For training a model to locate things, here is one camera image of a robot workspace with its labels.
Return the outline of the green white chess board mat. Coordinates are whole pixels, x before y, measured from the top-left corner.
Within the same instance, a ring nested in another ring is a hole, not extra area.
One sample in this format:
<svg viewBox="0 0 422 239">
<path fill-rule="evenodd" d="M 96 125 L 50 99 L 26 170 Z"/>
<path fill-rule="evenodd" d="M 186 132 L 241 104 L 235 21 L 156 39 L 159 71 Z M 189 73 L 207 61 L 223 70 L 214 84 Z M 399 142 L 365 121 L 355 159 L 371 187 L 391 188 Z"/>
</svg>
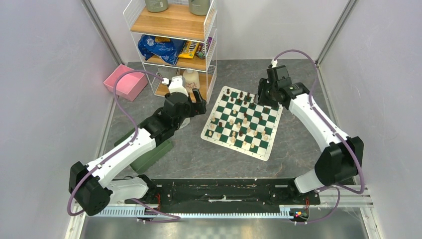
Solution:
<svg viewBox="0 0 422 239">
<path fill-rule="evenodd" d="M 201 139 L 268 161 L 283 107 L 258 105 L 254 95 L 224 87 L 201 132 Z"/>
</svg>

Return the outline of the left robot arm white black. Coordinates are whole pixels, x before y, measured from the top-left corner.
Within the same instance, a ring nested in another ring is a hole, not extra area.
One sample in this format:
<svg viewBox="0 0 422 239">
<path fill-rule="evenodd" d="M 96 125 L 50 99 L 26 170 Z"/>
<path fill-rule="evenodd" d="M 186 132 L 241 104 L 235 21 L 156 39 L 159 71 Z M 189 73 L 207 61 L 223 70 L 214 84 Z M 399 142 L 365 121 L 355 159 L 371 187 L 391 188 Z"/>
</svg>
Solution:
<svg viewBox="0 0 422 239">
<path fill-rule="evenodd" d="M 142 178 L 113 182 L 115 176 L 140 156 L 152 151 L 171 138 L 187 118 L 206 113 L 206 101 L 198 89 L 193 89 L 195 102 L 180 92 L 168 93 L 164 105 L 135 126 L 126 140 L 102 157 L 70 168 L 68 206 L 75 200 L 89 216 L 101 212 L 113 199 L 155 200 L 156 190 Z"/>
</svg>

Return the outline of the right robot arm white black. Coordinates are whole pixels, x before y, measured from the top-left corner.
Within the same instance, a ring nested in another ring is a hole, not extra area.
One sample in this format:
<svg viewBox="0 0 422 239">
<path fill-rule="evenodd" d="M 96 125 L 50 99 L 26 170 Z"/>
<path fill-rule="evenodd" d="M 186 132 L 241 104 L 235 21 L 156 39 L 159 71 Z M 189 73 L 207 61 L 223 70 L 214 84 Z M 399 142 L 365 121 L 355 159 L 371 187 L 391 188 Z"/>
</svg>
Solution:
<svg viewBox="0 0 422 239">
<path fill-rule="evenodd" d="M 304 84 L 292 83 L 286 66 L 269 66 L 267 76 L 259 81 L 255 102 L 289 110 L 303 123 L 321 150 L 314 168 L 296 177 L 290 184 L 288 199 L 299 204 L 310 191 L 361 175 L 362 139 L 350 137 L 337 127 L 320 109 Z"/>
</svg>

